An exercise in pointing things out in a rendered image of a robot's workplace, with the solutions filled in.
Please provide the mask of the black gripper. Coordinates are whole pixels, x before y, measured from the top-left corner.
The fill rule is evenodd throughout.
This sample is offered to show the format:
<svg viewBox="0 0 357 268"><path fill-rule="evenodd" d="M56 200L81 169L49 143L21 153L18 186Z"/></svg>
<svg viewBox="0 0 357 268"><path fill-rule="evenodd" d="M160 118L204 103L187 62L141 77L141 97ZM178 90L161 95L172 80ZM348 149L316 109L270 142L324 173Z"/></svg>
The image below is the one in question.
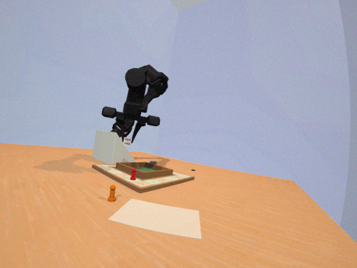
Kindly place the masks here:
<svg viewBox="0 0 357 268"><path fill-rule="evenodd" d="M135 94L127 95L127 97L128 100L131 100L134 103L138 101L142 102L144 100L143 97ZM160 124L160 118L158 116L149 115L148 117L146 117L146 116L136 116L133 114L125 114L124 112L117 112L116 108L112 108L112 107L104 107L101 114L104 117L109 117L109 118L116 117L115 120L116 122L119 122L119 126L121 129L122 142L124 142L124 136L125 136L125 119L137 121L134 128L134 133L131 143L133 143L134 138L138 133L139 129L142 126L146 126L146 123L150 126L159 126Z"/></svg>

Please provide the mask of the red pawn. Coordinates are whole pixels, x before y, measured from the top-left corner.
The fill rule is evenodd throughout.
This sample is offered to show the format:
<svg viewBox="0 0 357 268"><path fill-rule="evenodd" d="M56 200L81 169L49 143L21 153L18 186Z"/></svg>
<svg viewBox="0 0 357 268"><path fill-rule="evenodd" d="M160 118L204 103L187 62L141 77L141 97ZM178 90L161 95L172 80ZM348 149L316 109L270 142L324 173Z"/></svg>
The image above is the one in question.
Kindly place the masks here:
<svg viewBox="0 0 357 268"><path fill-rule="evenodd" d="M132 169L132 174L131 174L130 180L136 180L136 178L135 178L135 171L136 171L135 168Z"/></svg>

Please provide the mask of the grey die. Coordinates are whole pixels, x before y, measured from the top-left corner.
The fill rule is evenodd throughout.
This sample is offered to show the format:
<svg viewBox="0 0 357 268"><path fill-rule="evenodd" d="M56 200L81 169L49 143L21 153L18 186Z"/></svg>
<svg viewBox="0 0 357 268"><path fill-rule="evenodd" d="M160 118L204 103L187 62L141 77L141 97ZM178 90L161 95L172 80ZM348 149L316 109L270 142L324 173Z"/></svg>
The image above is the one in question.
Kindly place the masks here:
<svg viewBox="0 0 357 268"><path fill-rule="evenodd" d="M131 146L131 141L132 141L132 138L125 138L125 137L124 137L124 143L123 143L123 145L129 145L129 146Z"/></svg>

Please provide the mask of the cream flat sheet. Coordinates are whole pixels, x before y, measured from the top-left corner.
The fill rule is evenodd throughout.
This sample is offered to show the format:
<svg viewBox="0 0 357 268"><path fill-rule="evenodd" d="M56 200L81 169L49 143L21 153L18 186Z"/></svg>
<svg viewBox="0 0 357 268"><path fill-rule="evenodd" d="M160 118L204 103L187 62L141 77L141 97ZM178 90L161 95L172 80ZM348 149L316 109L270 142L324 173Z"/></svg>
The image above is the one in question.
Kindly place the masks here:
<svg viewBox="0 0 357 268"><path fill-rule="evenodd" d="M201 237L199 211L130 199L108 220L181 237Z"/></svg>

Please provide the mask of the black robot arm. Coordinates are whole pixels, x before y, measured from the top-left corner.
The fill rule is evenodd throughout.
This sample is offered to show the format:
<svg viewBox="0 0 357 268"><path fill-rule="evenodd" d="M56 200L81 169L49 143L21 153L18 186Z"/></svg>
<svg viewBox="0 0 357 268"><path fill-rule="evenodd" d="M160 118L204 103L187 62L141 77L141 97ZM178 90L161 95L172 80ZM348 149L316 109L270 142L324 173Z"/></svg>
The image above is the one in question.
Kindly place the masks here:
<svg viewBox="0 0 357 268"><path fill-rule="evenodd" d="M133 114L140 116L141 113L147 113L148 104L153 98L160 97L168 88L169 78L162 72L157 72L151 65L143 66L141 68L131 68L125 75L125 81L129 88L128 95L135 94L143 97L143 101L132 102L126 98L124 103L123 112L125 114ZM149 85L147 93L146 85ZM125 119L125 136L132 131L135 120ZM118 127L117 127L118 126ZM116 132L120 137L121 130L119 129L119 122L115 122L111 132Z"/></svg>

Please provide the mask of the orange game pawn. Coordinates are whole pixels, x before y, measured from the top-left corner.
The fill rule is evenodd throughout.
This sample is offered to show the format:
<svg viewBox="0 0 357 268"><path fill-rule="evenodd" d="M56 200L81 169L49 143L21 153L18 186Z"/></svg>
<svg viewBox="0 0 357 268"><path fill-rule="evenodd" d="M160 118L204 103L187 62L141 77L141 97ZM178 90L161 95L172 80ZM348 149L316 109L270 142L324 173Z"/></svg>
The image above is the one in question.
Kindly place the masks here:
<svg viewBox="0 0 357 268"><path fill-rule="evenodd" d="M115 187L115 185L111 185L110 186L110 197L108 197L108 201L109 202L114 202L114 201L116 201L116 198L115 198L115 189L116 189L116 187Z"/></svg>

